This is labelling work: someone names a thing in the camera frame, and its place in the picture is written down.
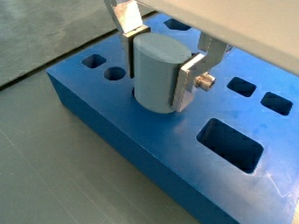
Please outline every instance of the white machine part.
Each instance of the white machine part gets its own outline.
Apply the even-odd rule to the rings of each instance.
[[[298,0],[137,0],[299,75]]]

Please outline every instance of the gray floor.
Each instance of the gray floor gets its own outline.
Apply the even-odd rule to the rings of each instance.
[[[103,0],[1,0],[0,86],[113,29]]]
[[[45,72],[0,92],[0,223],[199,223],[61,106]]]

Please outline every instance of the gray surface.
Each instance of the gray surface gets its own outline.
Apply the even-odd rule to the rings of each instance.
[[[179,66],[191,56],[173,38],[151,32],[135,37],[135,98],[153,112],[173,112]]]
[[[0,92],[1,224],[199,223],[61,106],[45,72]]]
[[[1,0],[0,86],[113,29],[103,0]]]

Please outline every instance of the rectangular hole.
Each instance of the rectangular hole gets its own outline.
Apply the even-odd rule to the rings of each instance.
[[[242,80],[239,77],[235,77],[228,83],[228,89],[246,97],[250,97],[254,94],[256,88],[256,85]]]
[[[294,106],[292,102],[288,101],[284,97],[270,92],[266,93],[260,103],[264,107],[272,109],[282,116],[287,116],[290,114],[291,108]]]
[[[196,139],[243,172],[252,173],[256,169],[263,146],[224,122],[210,119]]]
[[[81,61],[81,64],[88,68],[96,68],[101,66],[105,62],[107,62],[105,58],[103,58],[97,54],[92,54]]]

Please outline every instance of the round hole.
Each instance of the round hole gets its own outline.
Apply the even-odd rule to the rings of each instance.
[[[127,75],[127,71],[121,67],[119,67],[119,66],[111,67],[104,72],[104,77],[109,81],[119,81],[119,80],[121,80],[125,77],[125,75]]]

